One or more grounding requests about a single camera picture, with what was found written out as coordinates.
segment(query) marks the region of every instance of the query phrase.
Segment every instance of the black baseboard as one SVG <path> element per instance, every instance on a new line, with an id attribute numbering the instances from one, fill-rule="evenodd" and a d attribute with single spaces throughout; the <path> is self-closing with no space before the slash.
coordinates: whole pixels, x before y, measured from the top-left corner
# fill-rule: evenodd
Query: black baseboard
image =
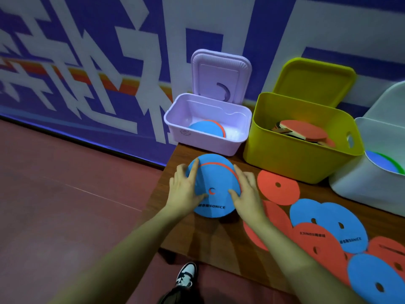
<path id="1" fill-rule="evenodd" d="M 116 156 L 116 157 L 119 157 L 119 158 L 123 158 L 123 159 L 129 160 L 129 161 L 132 161 L 132 162 L 136 162 L 136 163 L 140 163 L 140 164 L 143 164 L 143 165 L 146 165 L 146 166 L 149 166 L 149 167 L 157 168 L 157 169 L 159 169 L 161 171 L 163 171 L 164 168 L 165 168 L 164 165 L 153 163 L 153 162 L 150 162 L 150 161 L 138 158 L 138 157 L 130 156 L 128 154 L 117 152 L 117 151 L 107 149 L 107 148 L 104 148 L 104 147 L 101 147 L 101 146 L 98 146 L 98 145 L 94 145 L 92 143 L 79 140 L 78 138 L 68 137 L 66 135 L 63 135 L 63 134 L 60 134 L 60 133 L 57 133 L 57 132 L 53 132 L 51 130 L 47 130 L 47 129 L 44 129 L 44 128 L 41 128 L 41 127 L 37 127 L 37 126 L 31 125 L 31 124 L 28 124 L 28 123 L 24 123 L 24 122 L 21 122 L 21 121 L 12 119 L 12 118 L 8 118 L 8 117 L 2 116 L 2 115 L 0 115 L 0 120 L 6 121 L 6 122 L 9 122 L 9 123 L 13 123 L 13 124 L 16 124 L 16 125 L 28 128 L 28 129 L 32 129 L 32 130 L 35 130 L 35 131 L 38 131 L 38 132 L 41 132 L 41 133 L 45 133 L 45 134 L 50 135 L 52 137 L 61 138 L 62 140 L 69 141 L 69 142 L 72 142 L 72 143 L 75 143 L 75 144 L 78 144 L 78 145 L 81 145 L 81 146 L 85 146 L 85 147 L 97 150 L 99 152 L 107 153 L 109 155 L 113 155 L 113 156 Z"/>

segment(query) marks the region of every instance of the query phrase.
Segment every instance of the black pants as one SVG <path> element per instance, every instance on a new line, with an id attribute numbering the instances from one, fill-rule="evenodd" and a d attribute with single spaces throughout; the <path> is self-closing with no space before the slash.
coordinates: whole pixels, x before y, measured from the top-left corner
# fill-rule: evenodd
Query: black pants
<path id="1" fill-rule="evenodd" d="M 162 296 L 158 304 L 203 304 L 200 293 L 195 288 L 189 289 L 183 286 L 174 287 Z"/>

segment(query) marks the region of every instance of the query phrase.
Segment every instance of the blue disc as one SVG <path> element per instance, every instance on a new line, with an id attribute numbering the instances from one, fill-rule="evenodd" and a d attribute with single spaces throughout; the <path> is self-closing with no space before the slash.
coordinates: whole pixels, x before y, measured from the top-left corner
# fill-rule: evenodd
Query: blue disc
<path id="1" fill-rule="evenodd" d="M 369 255 L 353 256 L 347 266 L 350 284 L 368 303 L 405 303 L 405 283 L 401 276 L 381 259 Z"/>
<path id="2" fill-rule="evenodd" d="M 235 206 L 228 190 L 233 189 L 240 195 L 240 186 L 234 175 L 232 163 L 213 153 L 202 155 L 199 160 L 195 193 L 196 195 L 206 193 L 208 197 L 195 208 L 194 212 L 207 218 L 219 218 L 231 213 L 235 210 Z M 193 163 L 194 161 L 188 166 L 187 176 Z"/>
<path id="3" fill-rule="evenodd" d="M 335 238 L 339 236 L 340 227 L 334 214 L 312 199 L 299 199 L 290 208 L 292 226 L 300 223 L 314 223 L 329 231 Z"/>
<path id="4" fill-rule="evenodd" d="M 390 172 L 398 173 L 397 167 L 388 159 L 384 158 L 378 153 L 366 150 L 367 157 L 380 168 L 386 169 Z"/>
<path id="5" fill-rule="evenodd" d="M 335 203 L 323 203 L 322 207 L 332 212 L 337 220 L 340 229 L 339 233 L 330 232 L 340 242 L 342 249 L 352 254 L 364 252 L 369 244 L 369 238 L 366 229 L 357 216 L 345 207 Z"/>
<path id="6" fill-rule="evenodd" d="M 190 125 L 189 128 L 197 130 L 197 131 L 217 135 L 219 137 L 224 137 L 222 128 L 219 127 L 216 123 L 210 122 L 209 120 L 202 120 L 201 122 L 196 122 L 196 123 Z"/>

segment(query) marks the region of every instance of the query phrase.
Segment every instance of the lavender plastic bin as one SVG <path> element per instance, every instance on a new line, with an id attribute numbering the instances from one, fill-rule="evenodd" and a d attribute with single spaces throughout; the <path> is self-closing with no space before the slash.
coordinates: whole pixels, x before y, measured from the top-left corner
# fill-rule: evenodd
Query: lavender plastic bin
<path id="1" fill-rule="evenodd" d="M 165 113 L 165 123 L 175 141 L 233 156 L 249 135 L 251 111 L 239 104 L 195 94 L 180 94 Z M 225 138 L 190 129 L 201 120 L 215 120 L 225 130 Z"/>

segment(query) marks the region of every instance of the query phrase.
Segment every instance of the person's left hand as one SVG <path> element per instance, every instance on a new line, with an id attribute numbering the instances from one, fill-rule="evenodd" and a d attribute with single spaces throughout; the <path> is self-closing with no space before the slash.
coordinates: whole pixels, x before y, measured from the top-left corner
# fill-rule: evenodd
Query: person's left hand
<path id="1" fill-rule="evenodd" d="M 199 160 L 195 159 L 188 177 L 185 175 L 187 166 L 180 164 L 174 177 L 169 180 L 169 197 L 165 209 L 178 219 L 191 213 L 208 194 L 196 196 L 194 187 L 196 183 Z"/>

